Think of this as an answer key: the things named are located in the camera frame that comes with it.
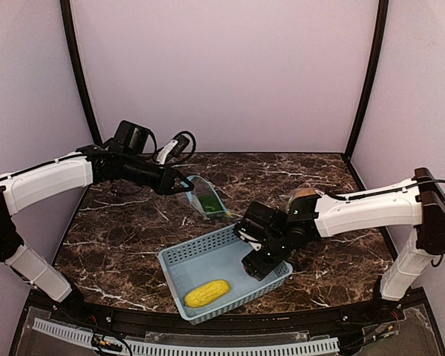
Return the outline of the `clear zip bag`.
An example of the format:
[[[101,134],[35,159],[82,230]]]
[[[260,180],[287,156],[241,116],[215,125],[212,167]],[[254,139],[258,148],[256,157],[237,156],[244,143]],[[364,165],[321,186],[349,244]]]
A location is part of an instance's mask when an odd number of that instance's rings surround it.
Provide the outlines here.
[[[193,189],[183,192],[183,199],[202,217],[213,219],[231,216],[213,183],[201,176],[191,175],[186,177],[186,182],[180,181],[179,185],[182,188],[189,188],[189,182],[193,185]]]
[[[288,211],[292,205],[292,203],[297,198],[306,198],[306,197],[322,197],[325,193],[316,188],[295,188],[290,193],[281,194],[279,198],[286,204],[286,210]]]

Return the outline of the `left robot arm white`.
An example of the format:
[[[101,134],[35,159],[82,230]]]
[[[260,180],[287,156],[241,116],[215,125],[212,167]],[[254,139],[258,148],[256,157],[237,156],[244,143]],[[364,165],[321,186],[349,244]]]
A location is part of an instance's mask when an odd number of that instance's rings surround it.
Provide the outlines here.
[[[156,141],[150,129],[122,121],[106,142],[0,174],[0,263],[58,304],[81,300],[77,286],[50,263],[78,195],[92,185],[118,180],[160,196],[194,187],[177,170],[196,150],[191,132],[176,133],[148,154],[147,141]]]

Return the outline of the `brown potato toy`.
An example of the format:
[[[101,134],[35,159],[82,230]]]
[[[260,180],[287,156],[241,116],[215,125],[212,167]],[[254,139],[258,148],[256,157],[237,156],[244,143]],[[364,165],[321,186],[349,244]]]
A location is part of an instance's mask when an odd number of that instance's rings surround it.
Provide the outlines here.
[[[293,197],[297,199],[298,197],[309,197],[312,195],[317,195],[315,188],[298,188],[294,190]]]

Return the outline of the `green round fruit toy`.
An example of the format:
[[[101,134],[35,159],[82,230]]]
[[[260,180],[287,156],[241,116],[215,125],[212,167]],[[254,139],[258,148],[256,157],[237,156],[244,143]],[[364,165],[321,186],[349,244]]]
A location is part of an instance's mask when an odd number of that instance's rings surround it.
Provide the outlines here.
[[[199,201],[204,211],[215,212],[223,209],[215,196],[203,195],[199,197]]]

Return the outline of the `clear zip top bag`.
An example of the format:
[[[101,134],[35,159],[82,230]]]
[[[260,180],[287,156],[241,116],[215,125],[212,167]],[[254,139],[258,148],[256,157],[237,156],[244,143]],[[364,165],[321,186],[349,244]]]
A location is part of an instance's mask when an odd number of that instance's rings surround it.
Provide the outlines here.
[[[295,188],[290,193],[281,194],[279,198],[286,204],[286,210],[288,211],[292,205],[292,203],[297,198],[306,198],[306,197],[322,197],[325,193],[316,188]]]

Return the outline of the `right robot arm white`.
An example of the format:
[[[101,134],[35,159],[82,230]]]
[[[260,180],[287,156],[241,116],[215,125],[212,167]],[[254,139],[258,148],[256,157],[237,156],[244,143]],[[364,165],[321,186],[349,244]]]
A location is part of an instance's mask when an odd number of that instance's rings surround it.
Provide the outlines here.
[[[349,231],[391,225],[412,230],[393,266],[380,279],[383,300],[399,301],[437,256],[445,255],[445,193],[428,168],[394,185],[353,194],[297,189],[286,210],[252,202],[234,233],[252,247],[247,274],[263,280],[294,250]]]

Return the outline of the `light blue plastic basket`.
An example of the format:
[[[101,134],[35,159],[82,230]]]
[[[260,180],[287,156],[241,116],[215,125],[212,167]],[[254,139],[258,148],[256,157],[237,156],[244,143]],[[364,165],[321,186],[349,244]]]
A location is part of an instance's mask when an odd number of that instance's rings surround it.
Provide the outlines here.
[[[234,233],[233,225],[161,250],[159,263],[182,319],[192,325],[205,322],[262,297],[290,277],[293,268],[285,261],[264,280],[249,276],[242,259],[251,251]],[[228,293],[203,307],[185,304],[188,293],[214,280],[228,282]]]

